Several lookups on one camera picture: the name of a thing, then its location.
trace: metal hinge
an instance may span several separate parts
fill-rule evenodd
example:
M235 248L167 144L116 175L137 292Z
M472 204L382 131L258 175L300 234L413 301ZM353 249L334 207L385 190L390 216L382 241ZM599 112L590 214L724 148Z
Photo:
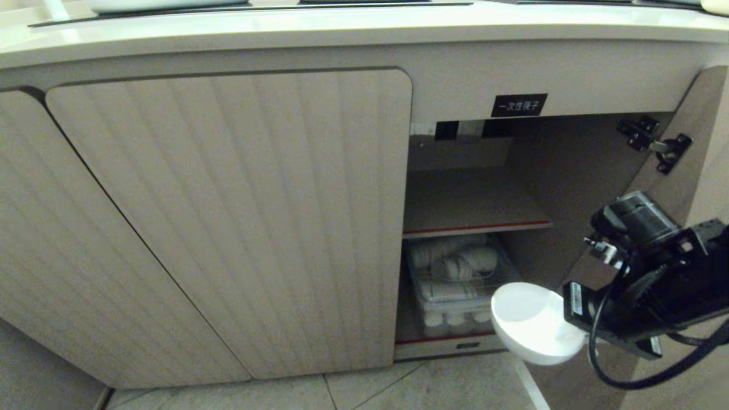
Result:
M621 120L617 124L617 132L628 137L628 145L634 150L644 152L650 150L655 152L658 158L658 171L668 175L676 166L684 152L693 143L693 139L684 134L679 134L676 139L664 139L658 141L653 135L660 127L660 123L647 115L644 115L639 122Z

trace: countertop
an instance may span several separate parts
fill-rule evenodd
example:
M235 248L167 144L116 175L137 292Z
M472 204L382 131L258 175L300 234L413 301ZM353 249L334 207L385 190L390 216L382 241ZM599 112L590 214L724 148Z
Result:
M257 3L276 0L258 0ZM691 10L475 0L470 6L210 12L0 28L0 69L124 55L532 39L729 43Z

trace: ribbed cabinet door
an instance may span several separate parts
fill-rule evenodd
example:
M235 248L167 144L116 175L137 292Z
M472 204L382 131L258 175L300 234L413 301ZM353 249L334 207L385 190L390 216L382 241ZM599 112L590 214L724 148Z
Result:
M257 378L392 362L412 85L399 70L72 85L50 109Z
M0 93L0 316L113 387L249 379L45 108Z

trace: tiled floor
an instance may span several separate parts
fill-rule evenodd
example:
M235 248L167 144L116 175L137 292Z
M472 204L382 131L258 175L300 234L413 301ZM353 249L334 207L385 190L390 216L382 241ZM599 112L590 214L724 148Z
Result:
M106 408L548 410L523 362L508 353L247 383L118 390Z

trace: black label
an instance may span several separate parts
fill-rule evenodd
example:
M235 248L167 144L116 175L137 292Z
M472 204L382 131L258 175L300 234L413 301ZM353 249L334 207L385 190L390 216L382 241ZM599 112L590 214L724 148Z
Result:
M471 349L473 347L479 347L481 342L472 341L471 343L461 343L456 345L456 349Z
M542 114L547 94L496 96L491 117L535 117Z

